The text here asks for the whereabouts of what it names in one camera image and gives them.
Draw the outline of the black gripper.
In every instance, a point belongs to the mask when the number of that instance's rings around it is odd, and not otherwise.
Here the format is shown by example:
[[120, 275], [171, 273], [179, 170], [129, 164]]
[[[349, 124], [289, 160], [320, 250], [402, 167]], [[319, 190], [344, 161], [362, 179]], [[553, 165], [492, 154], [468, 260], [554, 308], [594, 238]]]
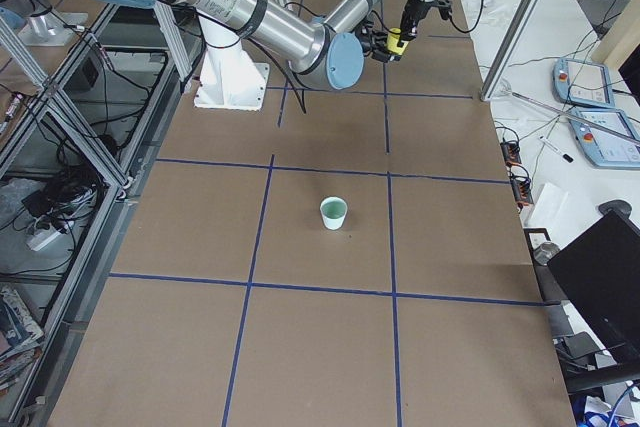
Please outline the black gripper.
[[432, 8], [432, 1], [407, 0], [403, 10], [403, 23], [400, 26], [399, 42], [406, 43], [418, 36], [418, 25]]
[[358, 39], [363, 52], [372, 53], [372, 59], [379, 62], [397, 62], [400, 60], [398, 54], [386, 51], [386, 40], [394, 40], [395, 34], [361, 27], [358, 31]]

